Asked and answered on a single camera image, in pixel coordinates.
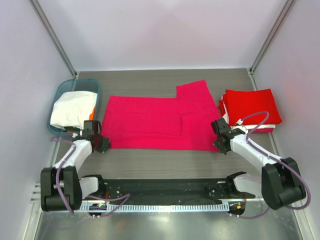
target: gray wooden surface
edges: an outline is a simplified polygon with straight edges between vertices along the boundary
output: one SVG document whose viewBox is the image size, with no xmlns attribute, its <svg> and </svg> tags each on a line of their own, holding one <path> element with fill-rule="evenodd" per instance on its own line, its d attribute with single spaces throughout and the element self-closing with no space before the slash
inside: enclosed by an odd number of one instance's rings
<svg viewBox="0 0 320 240">
<path fill-rule="evenodd" d="M 218 103 L 225 89 L 249 91 L 252 83 L 245 69 L 135 70 L 81 72 L 79 78 L 94 78 L 102 85 L 102 98 L 97 119 L 102 122 L 110 95 L 175 97 L 176 86 L 206 79 Z M 257 133 L 252 139 L 272 151 L 268 134 Z M 61 144 L 57 160 L 69 149 Z M 246 171 L 259 172 L 234 152 L 227 155 L 208 151 L 175 151 L 156 149 L 111 149 L 91 154 L 79 171 L 79 177 L 101 174 L 117 179 L 223 178 Z"/>
</svg>

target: metal floor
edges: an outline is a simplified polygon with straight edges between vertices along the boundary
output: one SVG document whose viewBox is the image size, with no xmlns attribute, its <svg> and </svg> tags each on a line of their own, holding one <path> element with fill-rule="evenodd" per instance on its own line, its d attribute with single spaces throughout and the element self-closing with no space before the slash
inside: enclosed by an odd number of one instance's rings
<svg viewBox="0 0 320 240">
<path fill-rule="evenodd" d="M 175 97 L 176 86 L 206 79 L 215 100 L 225 89 L 253 90 L 246 69 L 141 70 L 81 72 L 79 78 L 94 78 L 102 85 L 102 99 L 97 119 L 102 122 L 110 95 Z M 268 134 L 253 134 L 252 139 L 272 152 Z M 61 144 L 59 160 L 69 149 Z M 79 176 L 101 174 L 109 179 L 173 179 L 223 178 L 246 171 L 259 172 L 244 158 L 230 152 L 174 151 L 154 149 L 111 149 L 104 154 L 93 153 L 82 165 Z M 245 215 L 262 213 L 260 202 L 248 202 Z M 43 213 L 38 227 L 38 239 L 110 239 L 110 240 L 193 240 L 206 239 L 302 239 L 292 211 L 283 208 L 270 211 L 258 220 L 229 217 L 225 213 L 159 213 L 114 214 L 97 221 L 88 220 L 69 230 L 47 226 L 70 226 L 83 215 Z"/>
</svg>

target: white wall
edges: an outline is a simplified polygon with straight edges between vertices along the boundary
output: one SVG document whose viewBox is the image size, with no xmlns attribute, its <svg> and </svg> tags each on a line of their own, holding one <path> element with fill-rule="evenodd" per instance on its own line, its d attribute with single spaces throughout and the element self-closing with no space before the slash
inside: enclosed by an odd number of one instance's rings
<svg viewBox="0 0 320 240">
<path fill-rule="evenodd" d="M 320 223 L 320 1 L 298 0 L 255 76 L 272 88 L 283 123 L 275 137 L 284 156 L 299 164 L 312 200 L 306 214 L 319 236 Z"/>
<path fill-rule="evenodd" d="M 0 1 L 0 233 L 17 240 L 53 148 L 46 123 L 71 78 L 28 0 Z"/>
<path fill-rule="evenodd" d="M 39 0 L 78 71 L 250 67 L 285 0 Z"/>
</svg>

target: stack of folded cloth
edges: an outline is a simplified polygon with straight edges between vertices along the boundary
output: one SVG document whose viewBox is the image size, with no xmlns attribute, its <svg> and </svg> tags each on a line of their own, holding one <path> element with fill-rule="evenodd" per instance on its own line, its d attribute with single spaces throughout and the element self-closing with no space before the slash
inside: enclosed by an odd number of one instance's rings
<svg viewBox="0 0 320 240">
<path fill-rule="evenodd" d="M 276 125 L 282 122 L 271 89 L 259 91 L 235 91 L 227 89 L 219 101 L 219 110 L 225 121 L 234 128 L 237 121 L 254 113 L 268 112 L 269 118 L 255 130 L 256 133 L 272 133 Z M 255 128 L 265 119 L 258 114 L 243 121 L 248 130 Z"/>
<path fill-rule="evenodd" d="M 86 120 L 93 120 L 97 93 L 91 91 L 68 91 L 54 103 L 50 125 L 63 130 L 84 129 Z"/>
</svg>

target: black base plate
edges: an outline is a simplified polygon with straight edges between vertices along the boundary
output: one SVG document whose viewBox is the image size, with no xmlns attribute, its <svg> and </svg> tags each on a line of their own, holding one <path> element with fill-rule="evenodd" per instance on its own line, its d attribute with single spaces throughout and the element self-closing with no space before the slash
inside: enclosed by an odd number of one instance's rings
<svg viewBox="0 0 320 240">
<path fill-rule="evenodd" d="M 228 192 L 225 178 L 104 179 L 108 198 L 126 194 L 126 205 L 170 206 L 221 204 L 223 199 L 243 199 L 243 192 Z M 246 193 L 247 199 L 255 198 Z M 118 205 L 120 201 L 111 202 Z"/>
</svg>

